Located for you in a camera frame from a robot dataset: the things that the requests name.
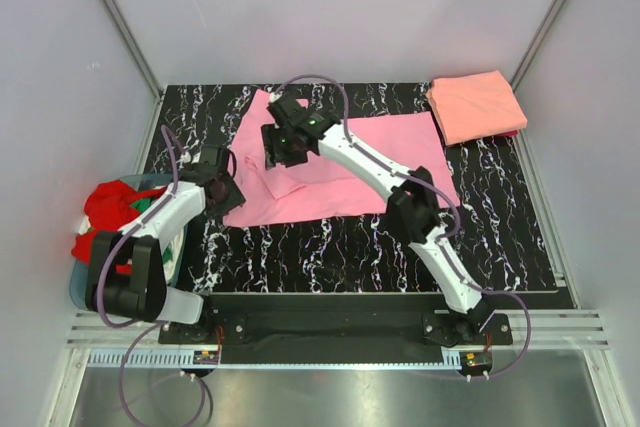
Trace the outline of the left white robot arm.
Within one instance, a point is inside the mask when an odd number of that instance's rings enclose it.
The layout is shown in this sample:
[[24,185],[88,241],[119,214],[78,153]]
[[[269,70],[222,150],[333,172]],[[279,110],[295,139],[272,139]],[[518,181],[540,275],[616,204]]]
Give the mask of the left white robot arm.
[[216,319],[204,298],[171,285],[163,253],[203,213],[222,218],[246,199],[235,181],[238,163],[226,147],[204,146],[195,159],[161,186],[150,207],[122,227],[99,232],[92,241],[84,304],[114,327],[113,316],[134,321],[181,324],[196,343],[215,333]]

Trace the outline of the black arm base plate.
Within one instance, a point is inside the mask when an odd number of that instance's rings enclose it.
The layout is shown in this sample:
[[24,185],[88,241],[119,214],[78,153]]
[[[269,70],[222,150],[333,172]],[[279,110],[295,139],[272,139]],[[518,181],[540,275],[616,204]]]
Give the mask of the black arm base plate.
[[174,323],[159,334],[168,345],[204,345],[223,334],[226,345],[273,336],[328,338],[395,336],[443,347],[509,346],[508,317],[482,302],[475,313],[455,313],[439,293],[211,294],[205,319]]

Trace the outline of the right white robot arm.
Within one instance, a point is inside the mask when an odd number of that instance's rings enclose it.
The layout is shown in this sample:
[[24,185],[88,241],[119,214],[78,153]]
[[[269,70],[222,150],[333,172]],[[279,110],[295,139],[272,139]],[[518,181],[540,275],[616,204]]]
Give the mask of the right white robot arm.
[[272,93],[267,110],[274,119],[262,127],[267,166],[301,165],[313,153],[363,181],[386,202],[392,235],[414,251],[436,280],[455,316],[457,337],[472,344],[486,336],[494,308],[448,240],[438,200],[454,204],[432,184],[430,172],[392,161],[352,134],[345,120],[303,107],[288,93]]

